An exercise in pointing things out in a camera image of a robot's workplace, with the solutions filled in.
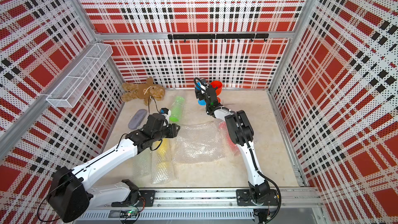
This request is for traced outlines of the red wine glass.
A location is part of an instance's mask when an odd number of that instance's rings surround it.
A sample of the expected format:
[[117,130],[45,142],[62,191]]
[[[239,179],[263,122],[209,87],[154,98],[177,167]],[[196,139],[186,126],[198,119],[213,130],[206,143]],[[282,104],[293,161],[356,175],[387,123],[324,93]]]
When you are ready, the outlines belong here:
[[213,82],[211,82],[210,84],[212,85],[213,88],[216,89],[217,100],[218,100],[218,102],[220,102],[219,95],[221,94],[222,88],[223,88],[222,82],[220,82],[220,81],[213,81]]

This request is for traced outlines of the clear bubble wrap sheet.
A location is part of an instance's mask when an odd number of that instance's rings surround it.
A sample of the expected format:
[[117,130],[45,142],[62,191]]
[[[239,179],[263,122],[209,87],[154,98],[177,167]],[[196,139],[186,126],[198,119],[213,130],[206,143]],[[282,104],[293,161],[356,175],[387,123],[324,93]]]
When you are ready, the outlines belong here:
[[193,139],[197,144],[199,163],[213,162],[225,157],[223,138],[214,121],[182,125],[177,138]]
[[173,161],[176,163],[199,163],[197,144],[193,139],[177,138],[174,142]]

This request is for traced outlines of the blue wine glass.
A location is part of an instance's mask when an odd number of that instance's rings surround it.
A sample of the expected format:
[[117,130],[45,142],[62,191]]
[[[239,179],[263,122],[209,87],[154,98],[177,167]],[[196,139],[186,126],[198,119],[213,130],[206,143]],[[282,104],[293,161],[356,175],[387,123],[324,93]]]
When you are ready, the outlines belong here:
[[202,105],[202,106],[205,106],[206,102],[205,102],[205,100],[198,100],[198,104]]

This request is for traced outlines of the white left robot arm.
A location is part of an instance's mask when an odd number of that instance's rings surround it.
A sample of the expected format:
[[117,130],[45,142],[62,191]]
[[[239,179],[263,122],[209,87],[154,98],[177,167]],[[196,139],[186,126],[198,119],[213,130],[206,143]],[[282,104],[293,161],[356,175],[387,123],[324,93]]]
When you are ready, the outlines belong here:
[[58,169],[52,176],[46,200],[59,218],[70,223],[86,210],[108,203],[136,205],[141,194],[129,179],[99,188],[94,184],[118,165],[151,148],[154,142],[175,138],[180,127],[170,123],[170,116],[171,111],[162,108],[149,115],[142,128],[127,134],[108,151],[73,169]]

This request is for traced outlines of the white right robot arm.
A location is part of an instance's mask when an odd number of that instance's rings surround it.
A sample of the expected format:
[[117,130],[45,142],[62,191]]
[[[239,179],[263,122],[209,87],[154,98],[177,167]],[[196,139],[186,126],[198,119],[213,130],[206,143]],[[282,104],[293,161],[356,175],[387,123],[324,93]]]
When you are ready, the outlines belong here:
[[244,111],[233,111],[217,98],[216,88],[195,78],[195,95],[206,103],[206,114],[224,121],[232,143],[240,151],[248,174],[249,199],[256,205],[281,206],[281,193],[276,183],[266,177],[260,168],[254,147],[254,130]]

